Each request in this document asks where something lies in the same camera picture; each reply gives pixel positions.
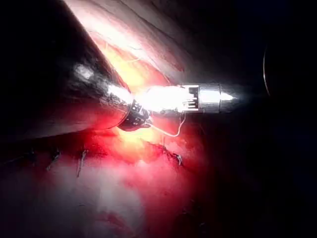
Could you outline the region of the right arm needle driver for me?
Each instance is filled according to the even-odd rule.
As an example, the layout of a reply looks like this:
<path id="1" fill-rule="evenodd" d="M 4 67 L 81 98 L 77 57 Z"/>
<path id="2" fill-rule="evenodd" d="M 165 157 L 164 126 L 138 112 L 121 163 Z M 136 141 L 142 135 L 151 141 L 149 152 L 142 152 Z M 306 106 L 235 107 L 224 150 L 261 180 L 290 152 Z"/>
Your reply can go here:
<path id="1" fill-rule="evenodd" d="M 155 113 L 199 111 L 198 85 L 152 86 L 144 93 L 144 108 Z"/>

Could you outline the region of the left arm needle driver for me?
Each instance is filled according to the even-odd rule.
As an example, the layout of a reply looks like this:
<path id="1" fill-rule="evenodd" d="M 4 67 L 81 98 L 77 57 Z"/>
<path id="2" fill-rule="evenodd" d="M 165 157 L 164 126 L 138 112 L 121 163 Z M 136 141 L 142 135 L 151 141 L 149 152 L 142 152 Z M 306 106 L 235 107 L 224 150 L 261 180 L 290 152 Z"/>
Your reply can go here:
<path id="1" fill-rule="evenodd" d="M 143 122 L 151 122 L 150 113 L 148 110 L 144 109 L 137 100 L 134 99 L 128 115 L 118 126 L 118 128 L 127 132 L 136 131 L 141 129 L 140 124 Z"/>

